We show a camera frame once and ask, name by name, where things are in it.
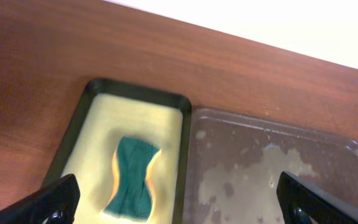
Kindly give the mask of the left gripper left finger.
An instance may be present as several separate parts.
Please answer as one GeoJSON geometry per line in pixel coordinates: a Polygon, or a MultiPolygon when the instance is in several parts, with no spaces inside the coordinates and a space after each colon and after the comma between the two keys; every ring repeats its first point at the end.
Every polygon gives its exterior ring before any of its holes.
{"type": "Polygon", "coordinates": [[[79,199],[76,178],[68,174],[2,209],[0,224],[72,224],[79,199]]]}

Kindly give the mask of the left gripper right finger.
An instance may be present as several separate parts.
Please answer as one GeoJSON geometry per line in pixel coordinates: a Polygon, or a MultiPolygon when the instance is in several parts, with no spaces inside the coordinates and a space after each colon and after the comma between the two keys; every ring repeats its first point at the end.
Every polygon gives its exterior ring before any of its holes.
{"type": "Polygon", "coordinates": [[[358,208],[291,172],[283,171],[280,174],[276,194],[285,224],[358,224],[358,208]]]}

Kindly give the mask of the yellow green sponge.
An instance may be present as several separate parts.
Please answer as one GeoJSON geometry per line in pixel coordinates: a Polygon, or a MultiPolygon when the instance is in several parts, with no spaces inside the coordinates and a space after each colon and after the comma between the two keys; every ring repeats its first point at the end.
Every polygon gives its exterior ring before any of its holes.
{"type": "Polygon", "coordinates": [[[159,152],[141,139],[124,136],[119,140],[112,159],[112,197],[104,213],[141,222],[149,219],[155,192],[147,171],[159,152]]]}

